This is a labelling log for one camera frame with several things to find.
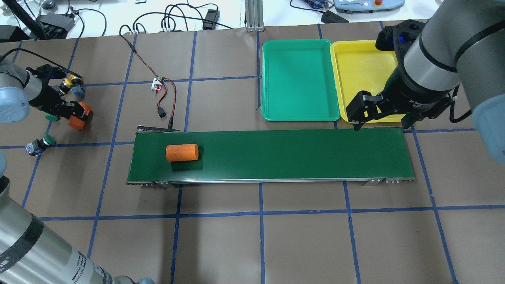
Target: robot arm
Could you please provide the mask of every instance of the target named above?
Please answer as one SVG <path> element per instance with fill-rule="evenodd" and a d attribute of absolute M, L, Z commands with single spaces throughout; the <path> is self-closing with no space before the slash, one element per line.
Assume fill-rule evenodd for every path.
<path fill-rule="evenodd" d="M 56 117 L 87 121 L 88 112 L 83 106 L 61 99 L 72 88 L 74 80 L 81 82 L 78 89 L 83 94 L 82 81 L 78 77 L 72 82 L 65 79 L 56 90 L 49 86 L 49 80 L 65 78 L 63 70 L 50 65 L 28 70 L 30 72 L 8 60 L 0 62 L 0 123 L 24 119 L 30 111 L 29 106 Z"/>
<path fill-rule="evenodd" d="M 396 36 L 409 41 L 402 32 Z M 438 117 L 451 104 L 449 92 L 461 82 L 488 153 L 505 165 L 504 42 L 504 0 L 445 0 L 398 59 L 384 90 L 376 96 L 360 91 L 347 115 L 359 130 L 367 121 L 406 114 L 402 124 L 408 128 Z"/>

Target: red wire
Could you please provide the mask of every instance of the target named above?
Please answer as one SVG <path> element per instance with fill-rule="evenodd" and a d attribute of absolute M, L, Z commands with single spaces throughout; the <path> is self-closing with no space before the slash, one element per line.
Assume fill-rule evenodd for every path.
<path fill-rule="evenodd" d="M 175 102 L 177 100 L 177 87 L 175 86 L 174 81 L 170 80 L 169 78 L 162 77 L 162 79 L 168 80 L 172 84 L 172 87 L 174 88 L 174 105 L 172 106 L 172 115 L 171 115 L 171 117 L 173 117 L 175 114 Z"/>

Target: blue tape line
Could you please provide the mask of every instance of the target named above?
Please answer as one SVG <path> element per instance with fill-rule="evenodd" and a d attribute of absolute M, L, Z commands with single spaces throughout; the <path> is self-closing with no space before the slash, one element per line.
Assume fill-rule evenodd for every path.
<path fill-rule="evenodd" d="M 426 180 L 426 186 L 428 188 L 428 193 L 429 193 L 430 199 L 431 199 L 431 205 L 433 206 L 433 212 L 435 213 L 435 219 L 437 221 L 438 232 L 440 233 L 440 238 L 442 240 L 443 250 L 445 252 L 445 258 L 446 258 L 447 264 L 449 266 L 449 272 L 450 272 L 452 281 L 455 283 L 458 283 L 458 280 L 456 279 L 456 274 L 454 272 L 454 268 L 452 266 L 452 261 L 450 258 L 449 249 L 447 248 L 447 242 L 445 240 L 445 234 L 443 232 L 442 223 L 440 222 L 440 216 L 438 215 L 438 209 L 437 209 L 437 205 L 435 202 L 435 198 L 433 197 L 433 190 L 431 188 L 430 178 L 428 177 L 428 171 L 426 170 L 426 164 L 424 163 L 423 153 L 421 151 L 421 146 L 419 145 L 419 140 L 417 138 L 416 129 L 413 125 L 412 125 L 412 135 L 414 136 L 414 141 L 416 143 L 417 152 L 419 154 L 419 160 L 421 161 L 421 167 L 423 168 L 424 178 Z"/>
<path fill-rule="evenodd" d="M 496 205 L 461 205 L 461 206 L 441 206 L 437 207 L 439 211 L 447 210 L 481 210 L 481 209 L 505 209 L 505 204 Z M 363 208 L 351 209 L 352 213 L 381 213 L 381 212 L 416 212 L 431 211 L 433 207 L 400 207 L 400 208 Z M 179 218 L 210 218 L 210 217 L 234 217 L 234 216 L 261 216 L 261 215 L 308 215 L 308 214 L 343 214 L 347 209 L 330 210 L 288 210 L 288 211 L 247 211 L 247 212 L 228 212 L 228 213 L 207 213 L 207 214 L 156 214 L 156 215 L 119 215 L 119 216 L 100 216 L 99 220 L 138 220 L 138 219 L 175 219 Z M 50 220 L 94 220 L 94 216 L 77 217 L 44 217 Z"/>
<path fill-rule="evenodd" d="M 20 42 L 19 42 L 19 45 L 18 45 L 18 48 L 19 48 L 19 49 L 21 48 L 21 45 L 22 45 L 22 44 L 23 44 L 23 42 L 22 42 L 22 41 L 20 41 Z M 19 51 L 16 51 L 16 52 L 14 53 L 14 57 L 12 58 L 12 62 L 13 62 L 13 63 L 16 61 L 16 58 L 18 57 L 18 53 L 19 53 Z"/>
<path fill-rule="evenodd" d="M 505 204 L 495 205 L 460 205 L 460 206 L 437 206 L 440 210 L 479 210 L 479 209 L 505 209 Z"/>
<path fill-rule="evenodd" d="M 77 38 L 77 39 L 75 40 L 74 50 L 72 50 L 72 55 L 70 56 L 70 61 L 69 61 L 69 63 L 68 63 L 68 67 L 67 67 L 67 69 L 69 69 L 69 70 L 70 70 L 70 66 L 72 66 L 72 61 L 74 61 L 74 56 L 75 56 L 75 52 L 76 52 L 76 50 L 77 50 L 77 45 L 78 45 L 78 44 L 79 44 L 79 38 Z"/>
<path fill-rule="evenodd" d="M 182 203 L 182 185 L 179 186 L 179 195 L 177 196 L 177 218 L 175 218 L 175 229 L 174 229 L 174 245 L 172 249 L 172 271 L 170 272 L 170 283 L 174 283 L 175 279 L 175 257 L 177 253 L 177 244 L 179 240 L 179 221 L 180 221 L 180 214 L 181 214 L 181 203 Z"/>
<path fill-rule="evenodd" d="M 84 87 L 99 87 L 99 86 L 114 86 L 114 85 L 124 85 L 124 82 L 117 83 L 97 83 L 97 84 L 84 84 Z"/>
<path fill-rule="evenodd" d="M 26 205 L 26 201 L 28 200 L 28 195 L 30 194 L 30 190 L 31 190 L 31 186 L 33 184 L 33 179 L 35 177 L 35 173 L 37 171 L 37 168 L 38 168 L 38 163 L 40 162 L 40 155 L 38 155 L 37 157 L 37 161 L 35 161 L 35 166 L 33 167 L 33 171 L 32 171 L 32 175 L 30 177 L 30 182 L 28 183 L 28 187 L 26 188 L 26 193 L 25 193 L 25 197 L 23 198 L 23 203 L 21 203 L 21 207 L 25 207 Z"/>
<path fill-rule="evenodd" d="M 188 84 L 188 98 L 186 101 L 186 119 L 184 120 L 184 132 L 188 131 L 188 121 L 189 121 L 189 105 L 191 103 L 191 86 L 193 85 L 193 67 L 194 67 L 194 53 L 196 49 L 196 34 L 193 35 L 193 49 L 191 51 L 191 65 L 189 67 L 189 84 Z"/>
<path fill-rule="evenodd" d="M 351 209 L 353 213 L 380 213 L 380 212 L 416 212 L 431 211 L 433 207 L 400 207 L 400 208 L 370 208 L 370 209 Z"/>
<path fill-rule="evenodd" d="M 47 128 L 45 130 L 46 135 L 49 134 L 50 128 L 51 128 L 51 121 L 47 124 Z M 26 188 L 25 197 L 23 198 L 23 203 L 21 203 L 21 207 L 23 207 L 23 208 L 25 207 L 26 202 L 28 201 L 28 196 L 30 195 L 31 186 L 33 184 L 33 179 L 35 178 L 35 173 L 37 172 L 39 162 L 40 162 L 40 155 L 38 155 L 37 161 L 35 161 L 35 166 L 33 167 L 32 175 L 30 177 L 30 182 L 28 183 L 28 187 Z"/>
<path fill-rule="evenodd" d="M 263 183 L 259 184 L 260 212 L 263 212 Z M 263 214 L 260 215 L 260 263 L 261 284 L 265 284 L 265 223 Z"/>
<path fill-rule="evenodd" d="M 415 130 L 416 133 L 445 133 L 445 132 L 470 132 L 470 131 L 476 131 L 476 130 L 474 128 Z"/>
<path fill-rule="evenodd" d="M 217 78 L 196 78 L 193 79 L 193 82 L 196 81 L 218 81 L 218 80 L 240 80 L 240 79 L 252 79 L 257 78 L 257 76 L 238 76 L 238 77 L 217 77 Z"/>
<path fill-rule="evenodd" d="M 133 145 L 135 141 L 114 142 L 115 145 Z"/>
<path fill-rule="evenodd" d="M 0 146 L 0 149 L 24 149 L 24 146 L 18 145 L 18 146 Z"/>
<path fill-rule="evenodd" d="M 89 221 L 94 220 L 94 216 L 69 216 L 69 217 L 40 217 L 41 221 Z"/>
<path fill-rule="evenodd" d="M 349 191 L 347 190 L 347 182 L 343 182 L 344 186 L 344 195 L 345 195 L 345 207 L 347 211 L 347 220 L 349 222 L 349 233 L 350 233 L 350 244 L 352 248 L 352 258 L 354 259 L 354 268 L 356 271 L 356 281 L 358 284 L 361 284 L 361 274 L 360 274 L 360 266 L 358 264 L 358 252 L 356 250 L 356 240 L 354 237 L 354 226 L 352 224 L 352 209 L 350 207 L 350 199 L 349 199 Z"/>
<path fill-rule="evenodd" d="M 260 62 L 260 32 L 256 32 L 256 88 L 258 92 L 258 107 L 256 110 L 260 109 L 261 107 L 261 62 Z"/>
<path fill-rule="evenodd" d="M 137 35 L 134 36 L 132 45 L 135 46 L 136 42 L 137 42 Z M 107 184 L 107 177 L 109 176 L 109 168 L 111 166 L 112 153 L 114 152 L 114 142 L 116 141 L 116 133 L 118 131 L 119 118 L 121 116 L 121 107 L 123 105 L 123 99 L 124 99 L 125 90 L 126 90 L 126 83 L 128 82 L 128 76 L 130 75 L 130 68 L 131 68 L 132 61 L 133 61 L 133 51 L 130 52 L 130 60 L 128 61 L 128 68 L 126 69 L 126 76 L 125 76 L 125 81 L 123 84 L 123 90 L 121 91 L 121 98 L 119 99 L 118 113 L 116 115 L 116 123 L 114 125 L 114 132 L 112 134 L 111 149 L 109 151 L 109 158 L 107 160 L 107 165 L 105 167 L 104 180 L 102 182 L 102 189 L 100 190 L 100 197 L 98 199 L 98 205 L 96 207 L 96 213 L 95 213 L 95 218 L 94 218 L 94 223 L 93 223 L 93 230 L 91 231 L 91 238 L 89 239 L 88 254 L 87 254 L 88 258 L 91 258 L 91 252 L 93 251 L 94 237 L 96 235 L 96 226 L 98 225 L 98 220 L 100 217 L 100 210 L 102 208 L 102 202 L 104 200 L 104 189 Z"/>
<path fill-rule="evenodd" d="M 99 142 L 99 143 L 69 143 L 69 144 L 56 144 L 51 147 L 64 148 L 64 147 L 89 147 L 89 146 L 110 146 L 111 142 Z"/>
<path fill-rule="evenodd" d="M 317 24 L 317 31 L 319 32 L 319 39 L 323 39 L 323 32 L 321 31 L 321 24 Z"/>

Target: metal bracket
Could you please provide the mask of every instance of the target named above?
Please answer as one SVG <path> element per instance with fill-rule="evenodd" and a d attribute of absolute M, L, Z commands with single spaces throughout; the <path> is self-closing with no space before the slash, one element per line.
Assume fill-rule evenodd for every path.
<path fill-rule="evenodd" d="M 264 31 L 263 0 L 245 0 L 245 29 L 247 31 Z"/>
<path fill-rule="evenodd" d="M 378 185 L 379 183 L 383 182 L 384 180 L 385 180 L 384 178 L 369 179 L 363 186 Z"/>

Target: green conveyor belt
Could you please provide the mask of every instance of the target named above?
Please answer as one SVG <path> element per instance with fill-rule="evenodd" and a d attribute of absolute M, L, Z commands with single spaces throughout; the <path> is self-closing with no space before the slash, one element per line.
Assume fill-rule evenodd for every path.
<path fill-rule="evenodd" d="M 197 161 L 165 147 L 198 144 Z M 127 184 L 414 179 L 400 128 L 139 132 Z"/>

